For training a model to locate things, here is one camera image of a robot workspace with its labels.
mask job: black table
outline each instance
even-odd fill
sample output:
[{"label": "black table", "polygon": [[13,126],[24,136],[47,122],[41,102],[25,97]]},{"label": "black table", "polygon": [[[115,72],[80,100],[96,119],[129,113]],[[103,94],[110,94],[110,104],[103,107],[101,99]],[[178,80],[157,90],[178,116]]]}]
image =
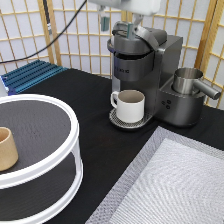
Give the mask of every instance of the black table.
[{"label": "black table", "polygon": [[85,223],[158,126],[224,150],[224,111],[205,107],[201,121],[180,129],[154,120],[137,132],[109,121],[111,80],[70,69],[26,90],[58,98],[75,111],[80,124],[84,178],[72,202],[47,223]]}]

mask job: coffee cup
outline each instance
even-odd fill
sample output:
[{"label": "coffee cup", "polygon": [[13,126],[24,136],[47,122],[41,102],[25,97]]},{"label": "coffee cup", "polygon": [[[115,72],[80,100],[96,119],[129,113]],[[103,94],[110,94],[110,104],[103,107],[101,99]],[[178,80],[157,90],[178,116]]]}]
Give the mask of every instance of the coffee cup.
[{"label": "coffee cup", "polygon": [[12,167],[18,160],[18,152],[8,128],[0,127],[0,171]]},{"label": "coffee cup", "polygon": [[144,117],[145,96],[139,91],[115,91],[111,94],[111,104],[116,108],[117,118],[125,123],[136,123]]}]

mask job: coffee machine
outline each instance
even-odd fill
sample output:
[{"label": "coffee machine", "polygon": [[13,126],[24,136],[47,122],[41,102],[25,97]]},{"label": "coffee machine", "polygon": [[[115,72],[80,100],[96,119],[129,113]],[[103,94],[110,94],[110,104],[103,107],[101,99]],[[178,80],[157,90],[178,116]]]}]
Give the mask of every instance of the coffee machine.
[{"label": "coffee machine", "polygon": [[[111,111],[111,122],[124,129],[142,127],[151,118],[178,127],[196,124],[207,92],[198,90],[194,94],[182,94],[173,88],[183,38],[126,22],[117,22],[112,33],[113,37],[107,43],[113,55],[112,91],[142,92],[145,95],[145,117],[137,126],[124,124]],[[206,89],[212,92],[214,99],[220,96],[210,86]]]}]

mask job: cup handle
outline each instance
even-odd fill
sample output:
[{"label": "cup handle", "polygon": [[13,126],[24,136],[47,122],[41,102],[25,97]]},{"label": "cup handle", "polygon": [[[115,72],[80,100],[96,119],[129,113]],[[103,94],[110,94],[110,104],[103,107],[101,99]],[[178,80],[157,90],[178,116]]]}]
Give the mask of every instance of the cup handle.
[{"label": "cup handle", "polygon": [[111,96],[110,96],[110,102],[114,108],[117,108],[117,105],[114,103],[114,95],[117,95],[117,97],[118,97],[118,94],[119,94],[119,92],[114,91],[113,93],[111,93]]}]

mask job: paper wall panel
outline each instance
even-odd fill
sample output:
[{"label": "paper wall panel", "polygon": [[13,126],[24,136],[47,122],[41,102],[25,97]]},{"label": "paper wall panel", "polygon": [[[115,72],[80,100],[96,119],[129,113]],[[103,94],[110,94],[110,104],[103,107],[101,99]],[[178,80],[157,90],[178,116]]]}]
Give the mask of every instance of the paper wall panel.
[{"label": "paper wall panel", "polygon": [[79,56],[71,55],[72,68],[81,69],[80,68],[80,58]]},{"label": "paper wall panel", "polygon": [[24,43],[24,46],[25,46],[25,49],[26,49],[27,56],[30,56],[30,55],[32,55],[33,53],[36,52],[36,47],[35,47],[35,43],[34,43],[33,38],[24,38],[23,43]]},{"label": "paper wall panel", "polygon": [[29,59],[29,63],[36,61],[36,59]]},{"label": "paper wall panel", "polygon": [[109,11],[109,10],[110,10],[110,7],[106,6],[105,11]]},{"label": "paper wall panel", "polygon": [[38,6],[37,0],[26,0],[26,3],[27,3],[27,8],[28,8],[29,12],[39,11],[39,6]]},{"label": "paper wall panel", "polygon": [[4,13],[13,13],[13,8],[10,0],[1,0],[0,1],[1,12]]},{"label": "paper wall panel", "polygon": [[97,5],[93,4],[91,2],[88,2],[87,8],[88,8],[88,10],[97,10]]},{"label": "paper wall panel", "polygon": [[0,40],[4,40],[4,39],[7,39],[7,34],[5,32],[5,28],[4,28],[4,24],[3,24],[3,21],[2,21],[2,17],[0,17]]},{"label": "paper wall panel", "polygon": [[221,20],[220,20],[220,24],[224,25],[224,11],[222,13],[222,17],[221,17]]},{"label": "paper wall panel", "polygon": [[92,73],[100,74],[100,57],[91,57]]},{"label": "paper wall panel", "polygon": [[26,60],[24,60],[24,61],[18,61],[18,62],[17,62],[17,65],[18,65],[19,68],[22,67],[22,66],[24,66],[24,65],[27,65],[27,64],[28,64],[28,63],[27,63]]},{"label": "paper wall panel", "polygon": [[213,55],[210,56],[209,61],[208,61],[208,67],[207,71],[205,73],[205,76],[208,77],[209,79],[213,79],[215,70],[217,67],[219,59]]},{"label": "paper wall panel", "polygon": [[26,12],[24,0],[12,0],[15,12]]},{"label": "paper wall panel", "polygon": [[153,28],[162,29],[163,30],[163,26],[164,26],[164,18],[162,18],[162,17],[155,17],[154,18],[154,26],[153,26]]},{"label": "paper wall panel", "polygon": [[189,21],[186,21],[186,20],[179,21],[177,36],[183,37],[183,45],[186,45],[189,27],[190,27]]},{"label": "paper wall panel", "polygon": [[57,33],[60,33],[65,28],[64,14],[63,12],[55,11],[54,16],[55,16],[55,23],[57,27]]},{"label": "paper wall panel", "polygon": [[17,20],[22,37],[32,36],[32,30],[27,14],[18,14]]},{"label": "paper wall panel", "polygon": [[89,56],[81,56],[82,70],[90,73],[90,59]]},{"label": "paper wall panel", "polygon": [[30,20],[34,35],[44,34],[40,13],[30,13]]},{"label": "paper wall panel", "polygon": [[110,74],[110,58],[101,57],[102,74]]},{"label": "paper wall panel", "polygon": [[82,5],[83,0],[75,0],[76,3],[76,9],[79,9],[79,7]]},{"label": "paper wall panel", "polygon": [[71,54],[79,54],[78,38],[76,35],[68,35],[69,47]]},{"label": "paper wall panel", "polygon": [[70,68],[70,59],[68,55],[61,55],[61,63],[65,68]]},{"label": "paper wall panel", "polygon": [[4,67],[3,64],[1,64],[1,65],[0,65],[0,76],[1,76],[1,75],[4,75],[5,73],[6,73],[6,71],[5,71],[5,67]]},{"label": "paper wall panel", "polygon": [[167,19],[166,20],[166,32],[168,35],[175,35],[177,20],[176,19]]},{"label": "paper wall panel", "polygon": [[159,9],[159,12],[157,13],[158,15],[165,15],[165,13],[166,13],[166,3],[167,3],[167,0],[161,0],[160,9]]},{"label": "paper wall panel", "polygon": [[98,36],[90,36],[90,50],[91,55],[97,54],[99,55],[99,37]]},{"label": "paper wall panel", "polygon": [[11,45],[16,59],[26,57],[22,40],[11,40]]},{"label": "paper wall panel", "polygon": [[7,73],[17,69],[16,63],[14,62],[5,64],[5,67],[6,67]]},{"label": "paper wall panel", "polygon": [[143,19],[143,26],[152,28],[152,16],[145,16]]},{"label": "paper wall panel", "polygon": [[89,12],[89,33],[98,34],[99,26],[98,26],[98,14],[96,12]]},{"label": "paper wall panel", "polygon": [[134,21],[135,21],[135,14],[132,15],[132,23],[134,23]]},{"label": "paper wall panel", "polygon": [[110,79],[109,75],[101,75],[101,77],[105,78],[105,79]]},{"label": "paper wall panel", "polygon": [[61,35],[61,37],[58,39],[59,46],[60,46],[60,52],[61,53],[68,53],[68,42],[67,37],[65,34]]},{"label": "paper wall panel", "polygon": [[179,6],[180,0],[169,0],[167,15],[178,17]]},{"label": "paper wall panel", "polygon": [[180,17],[191,18],[195,0],[183,0]]},{"label": "paper wall panel", "polygon": [[224,27],[219,27],[212,52],[220,55],[224,44]]},{"label": "paper wall panel", "polygon": [[209,85],[209,86],[211,86],[211,84],[212,84],[210,81],[208,81],[208,80],[206,80],[206,79],[203,79],[203,82],[204,82],[205,84]]},{"label": "paper wall panel", "polygon": [[218,104],[218,100],[213,100],[213,99],[209,98],[209,101],[208,101],[209,106],[216,108],[217,104]]},{"label": "paper wall panel", "polygon": [[118,12],[118,13],[111,13],[111,30],[113,30],[113,27],[114,27],[114,24],[117,22],[117,21],[121,21],[121,13]]},{"label": "paper wall panel", "polygon": [[112,12],[113,12],[113,11],[115,11],[115,12],[117,12],[117,11],[121,12],[121,10],[119,10],[119,9],[115,9],[115,8],[111,8],[111,11],[112,11]]},{"label": "paper wall panel", "polygon": [[196,50],[187,49],[183,67],[191,67],[191,68],[193,68],[196,56],[197,56],[197,51]]},{"label": "paper wall panel", "polygon": [[17,27],[16,19],[14,15],[3,16],[5,26],[9,35],[9,38],[20,37]]},{"label": "paper wall panel", "polygon": [[54,9],[63,9],[62,0],[52,0]]},{"label": "paper wall panel", "polygon": [[185,48],[183,47],[181,49],[181,54],[180,54],[180,60],[179,60],[178,68],[181,68],[182,67],[182,62],[183,62],[183,57],[184,57],[184,51],[185,51]]},{"label": "paper wall panel", "polygon": [[[44,37],[35,37],[35,41],[38,51],[46,47],[46,41]],[[47,56],[47,55],[48,55],[47,49],[39,53],[39,56]]]},{"label": "paper wall panel", "polygon": [[77,17],[77,21],[78,21],[79,33],[87,34],[88,33],[88,29],[87,29],[86,12],[80,12],[79,16]]},{"label": "paper wall panel", "polygon": [[79,36],[79,43],[80,43],[80,53],[89,54],[88,36],[84,35]]},{"label": "paper wall panel", "polygon": [[206,104],[208,97],[205,96],[204,104]]},{"label": "paper wall panel", "polygon": [[194,19],[205,20],[210,0],[197,0]]},{"label": "paper wall panel", "polygon": [[[66,25],[70,22],[72,17],[74,16],[74,12],[65,12],[65,18],[66,18]],[[71,25],[67,29],[68,33],[77,33],[76,28],[76,20],[74,20]]]},{"label": "paper wall panel", "polygon": [[[105,13],[105,15],[110,18],[110,13]],[[107,31],[101,31],[101,29],[100,29],[100,34],[103,34],[103,35],[108,34],[108,35],[110,35],[110,28]]]},{"label": "paper wall panel", "polygon": [[45,62],[50,62],[50,61],[49,61],[49,57],[41,58],[40,60],[41,60],[41,61],[45,61]]},{"label": "paper wall panel", "polygon": [[197,48],[199,47],[203,28],[204,28],[204,23],[200,23],[200,22],[192,23],[188,46],[197,47]]},{"label": "paper wall panel", "polygon": [[74,0],[64,0],[64,9],[75,9]]},{"label": "paper wall panel", "polygon": [[13,53],[10,48],[9,41],[0,41],[0,52],[3,61],[13,60]]},{"label": "paper wall panel", "polygon": [[109,40],[109,37],[100,37],[100,42],[101,42],[101,54],[102,55],[110,55],[110,52],[107,49],[107,41]]},{"label": "paper wall panel", "polygon": [[221,60],[215,82],[224,85],[224,60]]}]

